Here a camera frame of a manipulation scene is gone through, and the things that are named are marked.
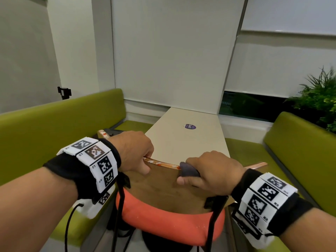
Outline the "person's right hand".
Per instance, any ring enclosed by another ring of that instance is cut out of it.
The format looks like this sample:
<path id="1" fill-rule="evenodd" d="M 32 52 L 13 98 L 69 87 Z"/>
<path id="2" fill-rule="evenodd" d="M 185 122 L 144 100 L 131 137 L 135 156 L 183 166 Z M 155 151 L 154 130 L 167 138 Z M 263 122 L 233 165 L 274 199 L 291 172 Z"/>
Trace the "person's right hand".
<path id="1" fill-rule="evenodd" d="M 247 171 L 238 161 L 217 152 L 204 152 L 200 157 L 190 157 L 186 163 L 201 175 L 201 189 L 216 195 L 231 195 Z"/>

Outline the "person's left hand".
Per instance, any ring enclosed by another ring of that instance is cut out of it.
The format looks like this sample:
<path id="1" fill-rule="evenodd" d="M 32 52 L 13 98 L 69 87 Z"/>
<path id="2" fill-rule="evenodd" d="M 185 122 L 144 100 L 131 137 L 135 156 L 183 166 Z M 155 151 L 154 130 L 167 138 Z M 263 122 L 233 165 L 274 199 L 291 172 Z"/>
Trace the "person's left hand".
<path id="1" fill-rule="evenodd" d="M 151 140 L 141 131 L 126 131 L 107 139 L 121 158 L 120 172 L 137 172 L 137 164 L 154 152 Z"/>

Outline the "brown wooden board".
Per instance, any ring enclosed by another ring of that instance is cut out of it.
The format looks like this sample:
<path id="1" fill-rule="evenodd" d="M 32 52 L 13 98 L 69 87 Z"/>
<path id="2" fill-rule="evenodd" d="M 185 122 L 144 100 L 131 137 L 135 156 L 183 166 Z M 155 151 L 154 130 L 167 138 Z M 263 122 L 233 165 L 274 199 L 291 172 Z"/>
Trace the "brown wooden board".
<path id="1" fill-rule="evenodd" d="M 188 143 L 182 136 L 147 131 L 155 148 L 151 158 L 144 162 L 150 167 L 147 175 L 137 172 L 122 172 L 121 185 L 136 199 L 161 210 L 179 214 L 211 213 L 214 209 L 213 193 L 193 186 L 177 184 L 180 162 L 196 153 L 203 153 L 205 146 L 197 140 Z M 225 206 L 234 200 L 228 197 Z"/>

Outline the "person's left forearm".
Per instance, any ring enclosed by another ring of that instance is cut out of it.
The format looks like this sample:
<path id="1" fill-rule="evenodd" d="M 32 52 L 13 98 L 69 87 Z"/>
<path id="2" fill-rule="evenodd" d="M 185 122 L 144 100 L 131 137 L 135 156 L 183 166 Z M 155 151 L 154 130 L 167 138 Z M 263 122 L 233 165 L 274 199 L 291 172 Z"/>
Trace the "person's left forearm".
<path id="1" fill-rule="evenodd" d="M 45 167 L 0 186 L 0 252 L 39 252 L 77 199 L 75 182 Z"/>

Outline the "person's right forearm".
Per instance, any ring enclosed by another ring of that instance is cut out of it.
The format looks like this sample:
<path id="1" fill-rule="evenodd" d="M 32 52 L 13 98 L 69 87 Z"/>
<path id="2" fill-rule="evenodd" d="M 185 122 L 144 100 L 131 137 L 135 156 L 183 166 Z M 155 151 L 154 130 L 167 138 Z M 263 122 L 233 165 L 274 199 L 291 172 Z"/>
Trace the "person's right forearm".
<path id="1" fill-rule="evenodd" d="M 336 217 L 312 208 L 279 238 L 291 252 L 336 252 Z"/>

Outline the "black wristband with marker tiles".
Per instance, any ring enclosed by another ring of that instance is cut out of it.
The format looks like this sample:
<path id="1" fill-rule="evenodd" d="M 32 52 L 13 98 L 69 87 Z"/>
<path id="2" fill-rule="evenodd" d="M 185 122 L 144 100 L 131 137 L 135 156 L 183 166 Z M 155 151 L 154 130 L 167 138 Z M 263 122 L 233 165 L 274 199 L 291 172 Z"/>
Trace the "black wristband with marker tiles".
<path id="1" fill-rule="evenodd" d="M 121 157 L 107 139 L 84 137 L 64 148 L 43 167 L 75 182 L 79 199 L 96 204 L 116 182 Z"/>
<path id="2" fill-rule="evenodd" d="M 271 173 L 248 169 L 231 195 L 235 208 L 266 236 L 279 237 L 300 216 L 313 208 L 298 190 Z"/>

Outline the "dark window pane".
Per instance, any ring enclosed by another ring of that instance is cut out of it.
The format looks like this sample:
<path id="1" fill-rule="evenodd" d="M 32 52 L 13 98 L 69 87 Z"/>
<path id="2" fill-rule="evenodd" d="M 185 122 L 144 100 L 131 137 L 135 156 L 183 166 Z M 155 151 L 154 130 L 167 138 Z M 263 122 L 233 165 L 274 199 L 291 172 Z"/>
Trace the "dark window pane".
<path id="1" fill-rule="evenodd" d="M 270 120 L 287 98 L 259 94 L 224 91 L 219 114 Z"/>

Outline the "green upholstered bench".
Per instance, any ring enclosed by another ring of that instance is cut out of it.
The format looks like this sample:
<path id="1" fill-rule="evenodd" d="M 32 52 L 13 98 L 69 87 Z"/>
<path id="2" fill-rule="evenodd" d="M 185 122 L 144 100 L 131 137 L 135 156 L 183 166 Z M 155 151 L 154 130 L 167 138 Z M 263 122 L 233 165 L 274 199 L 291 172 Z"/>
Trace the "green upholstered bench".
<path id="1" fill-rule="evenodd" d="M 336 134 L 294 114 L 282 112 L 262 143 L 225 138 L 231 158 L 260 168 L 291 185 L 300 196 L 336 217 Z"/>
<path id="2" fill-rule="evenodd" d="M 42 167 L 59 149 L 126 118 L 121 89 L 0 114 L 0 186 Z"/>

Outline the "white roller blind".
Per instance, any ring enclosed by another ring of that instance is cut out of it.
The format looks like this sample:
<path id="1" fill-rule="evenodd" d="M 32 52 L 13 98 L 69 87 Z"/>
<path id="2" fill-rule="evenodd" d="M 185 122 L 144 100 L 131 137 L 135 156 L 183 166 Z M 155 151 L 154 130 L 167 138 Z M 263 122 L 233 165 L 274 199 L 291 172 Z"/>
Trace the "white roller blind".
<path id="1" fill-rule="evenodd" d="M 248 0 L 225 91 L 287 98 L 336 72 L 336 0 Z"/>
<path id="2" fill-rule="evenodd" d="M 111 0 L 125 100 L 218 114 L 245 0 Z"/>

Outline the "green leafy plant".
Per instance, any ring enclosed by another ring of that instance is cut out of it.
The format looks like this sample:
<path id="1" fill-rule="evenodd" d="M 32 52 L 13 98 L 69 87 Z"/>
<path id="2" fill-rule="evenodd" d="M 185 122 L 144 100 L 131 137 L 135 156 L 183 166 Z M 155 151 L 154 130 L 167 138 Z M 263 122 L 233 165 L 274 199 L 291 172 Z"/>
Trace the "green leafy plant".
<path id="1" fill-rule="evenodd" d="M 336 134 L 336 70 L 320 70 L 318 76 L 308 75 L 308 83 L 284 104 L 290 113 Z"/>

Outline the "black wall bracket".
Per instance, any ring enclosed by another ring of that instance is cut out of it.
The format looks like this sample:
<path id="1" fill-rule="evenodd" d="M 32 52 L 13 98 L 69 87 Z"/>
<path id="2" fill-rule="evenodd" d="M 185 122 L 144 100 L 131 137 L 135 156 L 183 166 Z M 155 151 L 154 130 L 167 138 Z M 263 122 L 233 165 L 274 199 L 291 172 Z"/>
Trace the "black wall bracket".
<path id="1" fill-rule="evenodd" d="M 67 100 L 72 96 L 72 91 L 70 88 L 66 87 L 57 87 L 58 93 L 61 95 L 62 100 Z"/>

